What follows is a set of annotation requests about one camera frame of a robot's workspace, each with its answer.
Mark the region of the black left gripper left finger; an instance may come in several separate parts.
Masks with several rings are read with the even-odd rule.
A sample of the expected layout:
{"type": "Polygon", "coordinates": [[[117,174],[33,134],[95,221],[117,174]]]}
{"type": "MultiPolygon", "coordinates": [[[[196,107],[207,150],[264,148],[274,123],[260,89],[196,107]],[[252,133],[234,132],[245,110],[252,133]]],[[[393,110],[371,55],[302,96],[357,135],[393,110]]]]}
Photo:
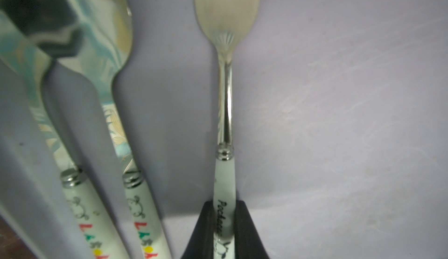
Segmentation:
{"type": "Polygon", "coordinates": [[[181,259],[213,259],[214,207],[206,201],[181,259]]]}

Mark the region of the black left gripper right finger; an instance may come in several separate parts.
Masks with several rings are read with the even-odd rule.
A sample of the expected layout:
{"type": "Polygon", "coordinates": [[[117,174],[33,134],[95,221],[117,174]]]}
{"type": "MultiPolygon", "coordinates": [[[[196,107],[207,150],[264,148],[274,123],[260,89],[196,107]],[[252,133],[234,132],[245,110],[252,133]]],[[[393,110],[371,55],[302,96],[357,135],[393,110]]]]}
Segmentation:
{"type": "Polygon", "coordinates": [[[269,259],[248,207],[241,200],[236,202],[234,234],[236,259],[269,259]]]}

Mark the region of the spoon with white printed handle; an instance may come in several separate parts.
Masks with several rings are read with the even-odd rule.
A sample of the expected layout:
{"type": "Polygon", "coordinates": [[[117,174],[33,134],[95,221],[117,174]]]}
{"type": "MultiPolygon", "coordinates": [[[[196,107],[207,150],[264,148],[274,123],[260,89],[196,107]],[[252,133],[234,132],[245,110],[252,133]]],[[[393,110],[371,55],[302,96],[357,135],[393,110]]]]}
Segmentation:
{"type": "Polygon", "coordinates": [[[113,97],[113,82],[126,65],[133,45],[132,12],[127,0],[68,0],[82,31],[79,50],[60,61],[95,87],[122,174],[135,230],[146,259],[172,254],[142,170],[133,157],[113,97]]]}

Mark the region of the fork with white printed handle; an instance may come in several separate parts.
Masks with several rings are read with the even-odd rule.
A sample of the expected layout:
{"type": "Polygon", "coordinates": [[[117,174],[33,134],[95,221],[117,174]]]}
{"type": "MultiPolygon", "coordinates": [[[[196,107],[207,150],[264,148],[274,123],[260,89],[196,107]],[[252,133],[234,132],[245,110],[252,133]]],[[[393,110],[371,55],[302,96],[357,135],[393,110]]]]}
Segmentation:
{"type": "Polygon", "coordinates": [[[68,0],[1,0],[1,60],[20,76],[29,109],[59,169],[63,193],[94,259],[126,259],[128,252],[83,169],[71,158],[42,97],[54,59],[76,53],[80,31],[68,0]]]}

